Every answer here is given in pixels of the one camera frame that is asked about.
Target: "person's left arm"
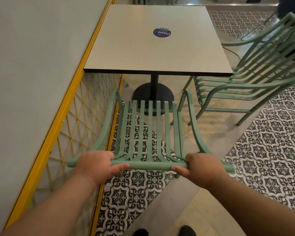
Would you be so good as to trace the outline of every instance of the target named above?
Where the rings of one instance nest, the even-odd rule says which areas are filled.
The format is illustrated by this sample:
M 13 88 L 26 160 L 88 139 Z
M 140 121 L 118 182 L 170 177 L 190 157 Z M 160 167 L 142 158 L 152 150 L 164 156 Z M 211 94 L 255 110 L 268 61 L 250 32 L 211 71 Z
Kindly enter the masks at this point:
M 4 230 L 0 236 L 18 235 L 70 235 L 79 213 L 96 186 L 122 170 L 129 164 L 111 166 L 114 154 L 92 151 L 82 155 L 73 176 L 49 198 L 26 213 Z

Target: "table leg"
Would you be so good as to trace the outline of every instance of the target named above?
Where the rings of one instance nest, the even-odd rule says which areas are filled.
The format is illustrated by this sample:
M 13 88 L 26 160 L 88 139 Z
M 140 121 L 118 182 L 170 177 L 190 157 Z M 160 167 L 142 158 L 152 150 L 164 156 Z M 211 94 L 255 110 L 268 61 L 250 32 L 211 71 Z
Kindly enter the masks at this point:
M 132 100 L 138 101 L 138 108 L 141 107 L 141 100 L 145 100 L 145 109 L 148 108 L 149 100 L 153 101 L 154 109 L 156 109 L 156 101 L 161 101 L 161 109 L 163 109 L 164 101 L 168 101 L 169 107 L 172 107 L 174 95 L 168 87 L 158 83 L 158 75 L 151 75 L 151 82 L 139 86 L 134 91 L 132 95 Z

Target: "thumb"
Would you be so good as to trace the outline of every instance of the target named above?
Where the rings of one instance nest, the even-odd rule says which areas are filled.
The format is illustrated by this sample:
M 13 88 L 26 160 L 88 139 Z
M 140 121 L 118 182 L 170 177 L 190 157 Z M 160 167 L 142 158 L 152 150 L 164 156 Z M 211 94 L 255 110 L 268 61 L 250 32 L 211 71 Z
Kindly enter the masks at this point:
M 113 165 L 113 166 L 110 167 L 110 173 L 112 175 L 117 175 L 122 170 L 127 170 L 129 167 L 130 166 L 129 166 L 128 163 L 122 163 L 122 164 L 118 164 L 118 165 Z
M 187 168 L 184 168 L 184 167 L 172 166 L 171 170 L 178 173 L 179 175 L 187 178 L 187 179 L 190 176 L 190 171 Z

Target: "black shoe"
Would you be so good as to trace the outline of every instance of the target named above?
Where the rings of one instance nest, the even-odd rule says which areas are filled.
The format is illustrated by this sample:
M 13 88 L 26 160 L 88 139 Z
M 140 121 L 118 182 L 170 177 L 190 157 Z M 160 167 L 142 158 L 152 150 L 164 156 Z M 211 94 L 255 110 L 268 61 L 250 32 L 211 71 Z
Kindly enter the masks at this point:
M 148 231 L 144 228 L 140 228 L 134 232 L 133 236 L 148 236 Z
M 178 236 L 197 236 L 196 232 L 188 225 L 180 228 Z

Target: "sticker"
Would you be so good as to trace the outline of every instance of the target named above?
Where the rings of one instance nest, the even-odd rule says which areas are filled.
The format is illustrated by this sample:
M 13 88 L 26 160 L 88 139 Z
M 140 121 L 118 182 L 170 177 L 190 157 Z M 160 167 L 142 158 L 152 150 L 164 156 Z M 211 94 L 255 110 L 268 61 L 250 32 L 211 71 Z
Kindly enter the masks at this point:
M 170 30 L 166 28 L 159 28 L 159 29 L 155 29 L 153 31 L 153 34 L 157 37 L 167 37 L 167 36 L 170 36 L 171 32 Z

